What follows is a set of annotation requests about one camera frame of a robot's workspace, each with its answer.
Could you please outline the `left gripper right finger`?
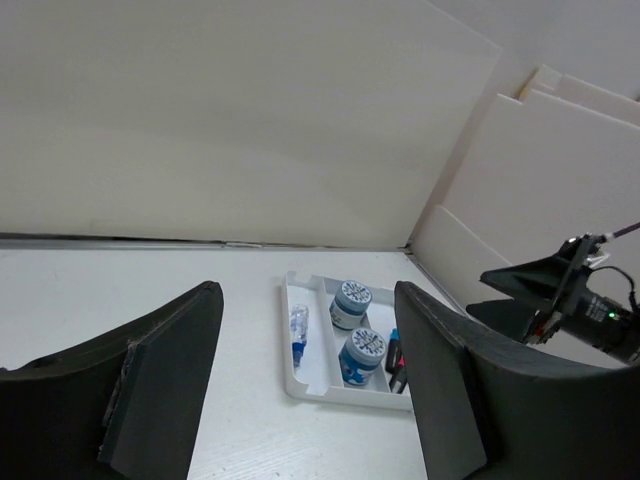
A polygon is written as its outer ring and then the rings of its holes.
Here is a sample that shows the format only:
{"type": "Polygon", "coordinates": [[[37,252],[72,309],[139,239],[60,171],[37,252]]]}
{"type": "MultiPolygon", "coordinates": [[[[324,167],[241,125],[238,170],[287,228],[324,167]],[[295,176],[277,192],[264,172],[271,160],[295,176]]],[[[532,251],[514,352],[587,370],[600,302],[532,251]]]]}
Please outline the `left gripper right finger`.
{"type": "Polygon", "coordinates": [[[635,479],[639,370],[517,343],[417,285],[395,317],[431,479],[635,479]]]}

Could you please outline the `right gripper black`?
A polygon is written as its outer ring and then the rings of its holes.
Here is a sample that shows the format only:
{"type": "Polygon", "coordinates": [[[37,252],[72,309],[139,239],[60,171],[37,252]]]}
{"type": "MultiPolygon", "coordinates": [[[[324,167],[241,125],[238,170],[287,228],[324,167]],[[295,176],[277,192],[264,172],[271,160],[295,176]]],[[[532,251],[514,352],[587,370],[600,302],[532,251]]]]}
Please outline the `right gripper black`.
{"type": "Polygon", "coordinates": [[[519,343],[544,344],[563,330],[608,355],[628,355],[630,310],[588,288],[591,275],[606,268],[601,247],[613,239],[585,234],[549,257],[485,271],[481,283],[515,300],[473,303],[466,312],[519,343]]]}

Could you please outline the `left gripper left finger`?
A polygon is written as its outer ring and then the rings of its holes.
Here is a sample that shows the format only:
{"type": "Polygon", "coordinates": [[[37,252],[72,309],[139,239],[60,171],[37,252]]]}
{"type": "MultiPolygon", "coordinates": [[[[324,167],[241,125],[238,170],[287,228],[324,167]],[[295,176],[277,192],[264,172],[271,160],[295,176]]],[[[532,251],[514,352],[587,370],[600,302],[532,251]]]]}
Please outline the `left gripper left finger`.
{"type": "Polygon", "coordinates": [[[71,348],[1,372],[5,479],[184,479],[221,329],[206,281],[71,348]]]}

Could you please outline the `pink cap black highlighter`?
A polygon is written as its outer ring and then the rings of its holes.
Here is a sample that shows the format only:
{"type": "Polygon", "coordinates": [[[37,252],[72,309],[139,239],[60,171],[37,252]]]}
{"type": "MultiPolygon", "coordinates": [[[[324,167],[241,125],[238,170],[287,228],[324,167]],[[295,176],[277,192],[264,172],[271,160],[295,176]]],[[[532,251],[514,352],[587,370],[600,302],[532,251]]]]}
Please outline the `pink cap black highlighter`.
{"type": "Polygon", "coordinates": [[[404,355],[401,352],[398,352],[396,355],[391,379],[389,381],[389,389],[392,393],[403,394],[407,383],[408,380],[404,355]]]}

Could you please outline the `blue cap black highlighter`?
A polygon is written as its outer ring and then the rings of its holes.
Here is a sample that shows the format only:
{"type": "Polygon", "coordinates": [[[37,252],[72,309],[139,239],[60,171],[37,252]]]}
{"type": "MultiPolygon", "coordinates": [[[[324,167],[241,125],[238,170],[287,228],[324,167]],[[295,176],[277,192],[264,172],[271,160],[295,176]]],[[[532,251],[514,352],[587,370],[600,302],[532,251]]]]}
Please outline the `blue cap black highlighter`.
{"type": "Polygon", "coordinates": [[[402,358],[402,352],[400,347],[398,329],[393,328],[387,344],[387,354],[385,359],[385,371],[389,374],[393,374],[396,365],[402,358]]]}

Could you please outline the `blue jar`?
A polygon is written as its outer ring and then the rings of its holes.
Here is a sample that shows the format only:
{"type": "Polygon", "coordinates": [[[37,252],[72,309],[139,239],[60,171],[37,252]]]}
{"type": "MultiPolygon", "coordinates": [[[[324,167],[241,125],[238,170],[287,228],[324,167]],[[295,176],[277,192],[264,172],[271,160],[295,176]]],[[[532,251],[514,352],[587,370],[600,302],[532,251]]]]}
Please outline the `blue jar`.
{"type": "Polygon", "coordinates": [[[366,386],[387,354],[384,338],[369,328],[352,330],[338,356],[343,381],[353,386],[366,386]]]}
{"type": "Polygon", "coordinates": [[[329,313],[333,325],[341,330],[358,328],[373,300],[368,287],[355,280],[347,280],[340,284],[329,313]]]}

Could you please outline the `white blue glue tube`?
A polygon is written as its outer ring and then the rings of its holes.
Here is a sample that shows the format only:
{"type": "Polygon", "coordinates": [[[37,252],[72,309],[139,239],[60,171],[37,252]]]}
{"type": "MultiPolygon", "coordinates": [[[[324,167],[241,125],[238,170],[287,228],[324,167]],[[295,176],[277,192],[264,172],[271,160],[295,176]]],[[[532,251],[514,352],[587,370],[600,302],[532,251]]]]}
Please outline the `white blue glue tube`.
{"type": "Polygon", "coordinates": [[[289,326],[291,334],[291,352],[293,367],[300,367],[304,351],[307,345],[309,323],[309,308],[304,304],[293,306],[289,315],[289,326]]]}

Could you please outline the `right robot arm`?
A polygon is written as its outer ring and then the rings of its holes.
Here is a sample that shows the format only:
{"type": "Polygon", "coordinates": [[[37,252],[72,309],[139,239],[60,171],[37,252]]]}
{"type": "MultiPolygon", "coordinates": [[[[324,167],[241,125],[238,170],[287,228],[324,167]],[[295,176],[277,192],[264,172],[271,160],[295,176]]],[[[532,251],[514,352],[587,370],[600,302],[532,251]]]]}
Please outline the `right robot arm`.
{"type": "Polygon", "coordinates": [[[639,362],[639,303],[636,282],[613,265],[603,266],[601,246],[611,234],[573,237],[554,254],[520,265],[489,270],[480,282],[506,297],[466,306],[487,327],[528,345],[546,343],[563,331],[627,365],[639,362]],[[590,277],[612,270],[627,280],[623,305],[588,287],[590,277]]]}

